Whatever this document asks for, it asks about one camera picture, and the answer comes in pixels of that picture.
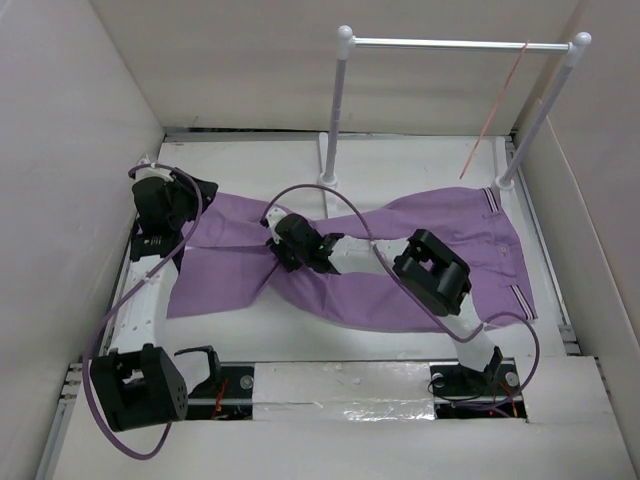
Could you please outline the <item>purple trousers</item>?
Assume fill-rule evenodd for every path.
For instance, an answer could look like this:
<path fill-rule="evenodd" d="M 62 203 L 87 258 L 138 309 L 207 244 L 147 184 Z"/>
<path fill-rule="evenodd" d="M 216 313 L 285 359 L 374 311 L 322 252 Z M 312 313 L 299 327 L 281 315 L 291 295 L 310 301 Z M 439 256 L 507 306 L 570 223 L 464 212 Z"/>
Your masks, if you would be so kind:
<path fill-rule="evenodd" d="M 295 307 L 334 324 L 368 331 L 435 332 L 425 312 L 389 276 L 374 254 L 343 257 L 336 273 L 303 266 L 287 272 L 266 243 L 260 223 L 266 202 L 220 193 L 188 241 L 168 306 L 169 318 L 248 307 L 265 287 Z M 426 229 L 470 268 L 472 302 L 480 320 L 509 325 L 537 317 L 520 239 L 489 188 L 451 187 L 398 198 L 363 214 L 315 220 L 322 235 L 407 240 Z"/>

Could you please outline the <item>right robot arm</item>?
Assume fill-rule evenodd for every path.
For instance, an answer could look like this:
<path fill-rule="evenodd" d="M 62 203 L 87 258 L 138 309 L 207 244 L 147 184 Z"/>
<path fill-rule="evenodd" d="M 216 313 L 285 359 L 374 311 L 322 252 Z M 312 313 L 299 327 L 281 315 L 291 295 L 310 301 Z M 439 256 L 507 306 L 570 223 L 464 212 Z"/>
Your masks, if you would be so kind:
<path fill-rule="evenodd" d="M 288 272 L 306 267 L 327 275 L 391 273 L 445 327 L 465 387 L 483 394 L 497 384 L 502 352 L 482 322 L 463 312 L 471 291 L 470 268 L 433 233 L 418 229 L 395 240 L 322 235 L 305 217 L 279 207 L 270 208 L 260 223 L 271 234 L 267 247 Z"/>

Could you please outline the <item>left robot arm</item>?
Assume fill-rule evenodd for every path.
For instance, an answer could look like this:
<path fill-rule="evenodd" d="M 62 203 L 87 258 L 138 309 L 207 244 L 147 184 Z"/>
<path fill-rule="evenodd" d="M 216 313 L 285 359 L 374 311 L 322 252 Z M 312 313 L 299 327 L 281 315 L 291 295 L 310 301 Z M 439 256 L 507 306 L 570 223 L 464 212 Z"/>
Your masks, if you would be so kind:
<path fill-rule="evenodd" d="M 129 247 L 126 286 L 136 292 L 118 310 L 109 351 L 90 366 L 90 378 L 115 432 L 185 419 L 189 396 L 212 396 L 222 387 L 222 369 L 210 346 L 163 347 L 171 292 L 185 253 L 185 224 L 213 202 L 214 182 L 189 181 L 175 173 L 137 180 L 137 210 Z"/>

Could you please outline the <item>white clothes rack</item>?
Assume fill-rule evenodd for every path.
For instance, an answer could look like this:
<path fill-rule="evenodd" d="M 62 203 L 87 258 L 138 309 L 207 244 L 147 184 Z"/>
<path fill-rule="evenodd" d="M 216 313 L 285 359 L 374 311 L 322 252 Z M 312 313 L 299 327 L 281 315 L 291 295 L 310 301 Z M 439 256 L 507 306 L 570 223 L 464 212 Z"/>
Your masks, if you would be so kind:
<path fill-rule="evenodd" d="M 524 142 L 517 148 L 512 162 L 507 166 L 503 173 L 498 174 L 492 181 L 491 189 L 493 191 L 500 192 L 510 191 L 515 188 L 514 176 L 524 160 L 524 155 L 531 146 L 541 128 L 542 123 L 547 118 L 571 73 L 579 64 L 586 50 L 592 43 L 592 36 L 588 32 L 580 32 L 576 34 L 571 41 L 566 43 L 358 37 L 353 33 L 352 29 L 346 25 L 343 25 L 338 29 L 337 38 L 337 62 L 330 126 L 328 133 L 320 136 L 326 140 L 326 150 L 321 153 L 321 159 L 324 161 L 324 170 L 319 177 L 318 184 L 326 190 L 334 189 L 339 186 L 339 182 L 335 174 L 335 163 L 338 151 L 338 136 L 340 132 L 340 119 L 347 61 L 353 50 L 357 48 L 377 48 L 515 53 L 517 55 L 515 60 L 516 64 L 521 63 L 522 57 L 526 53 L 547 55 L 562 54 L 564 56 L 563 63 L 541 105 L 541 110 L 536 116 L 534 125 L 525 135 Z"/>

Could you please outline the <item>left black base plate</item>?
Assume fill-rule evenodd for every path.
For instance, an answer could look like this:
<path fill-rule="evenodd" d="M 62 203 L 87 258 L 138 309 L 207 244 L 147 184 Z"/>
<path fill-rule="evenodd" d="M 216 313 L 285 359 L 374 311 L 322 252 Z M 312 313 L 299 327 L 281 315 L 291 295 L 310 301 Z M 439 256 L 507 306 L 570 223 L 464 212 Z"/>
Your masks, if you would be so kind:
<path fill-rule="evenodd" d="M 187 390 L 186 420 L 242 421 L 253 418 L 255 365 L 222 363 L 213 376 L 204 366 L 179 366 Z"/>

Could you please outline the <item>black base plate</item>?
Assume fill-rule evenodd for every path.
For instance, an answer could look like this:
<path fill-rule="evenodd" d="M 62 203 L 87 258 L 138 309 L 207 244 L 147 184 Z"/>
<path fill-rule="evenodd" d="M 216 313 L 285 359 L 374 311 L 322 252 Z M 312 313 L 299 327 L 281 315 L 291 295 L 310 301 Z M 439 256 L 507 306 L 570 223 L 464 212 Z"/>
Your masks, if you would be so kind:
<path fill-rule="evenodd" d="M 457 363 L 430 365 L 428 391 L 434 400 L 437 420 L 527 419 L 513 361 L 503 363 L 488 384 L 474 383 Z"/>
<path fill-rule="evenodd" d="M 187 390 L 186 420 L 242 421 L 253 418 L 255 365 L 222 363 L 213 376 L 204 366 L 179 366 Z"/>

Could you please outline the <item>aluminium frame rail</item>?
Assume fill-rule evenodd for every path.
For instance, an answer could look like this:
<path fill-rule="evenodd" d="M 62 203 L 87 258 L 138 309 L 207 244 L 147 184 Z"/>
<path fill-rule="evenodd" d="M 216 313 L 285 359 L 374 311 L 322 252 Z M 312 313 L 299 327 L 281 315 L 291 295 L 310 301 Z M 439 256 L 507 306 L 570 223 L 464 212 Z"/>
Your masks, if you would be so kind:
<path fill-rule="evenodd" d="M 53 478 L 78 397 L 87 402 L 91 423 L 100 437 L 106 441 L 108 446 L 125 457 L 138 461 L 150 460 L 159 453 L 166 442 L 171 426 L 164 425 L 157 444 L 148 453 L 137 452 L 125 445 L 107 425 L 104 413 L 96 400 L 97 394 L 93 390 L 89 372 L 84 372 L 84 368 L 89 368 L 91 359 L 101 353 L 105 349 L 105 345 L 111 341 L 117 314 L 137 292 L 135 284 L 132 287 L 125 285 L 127 268 L 128 260 L 123 259 L 108 304 L 109 309 L 93 328 L 88 346 L 81 353 L 79 361 L 71 363 L 67 368 L 35 479 Z"/>

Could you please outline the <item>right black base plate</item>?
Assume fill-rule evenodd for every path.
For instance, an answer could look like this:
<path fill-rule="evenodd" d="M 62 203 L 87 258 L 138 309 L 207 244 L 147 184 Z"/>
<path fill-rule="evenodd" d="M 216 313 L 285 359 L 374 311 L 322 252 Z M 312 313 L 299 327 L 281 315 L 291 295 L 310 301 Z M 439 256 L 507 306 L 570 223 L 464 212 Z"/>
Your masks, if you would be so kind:
<path fill-rule="evenodd" d="M 437 420 L 527 419 L 513 361 L 503 363 L 488 384 L 474 383 L 457 363 L 430 365 L 428 391 L 434 400 Z"/>

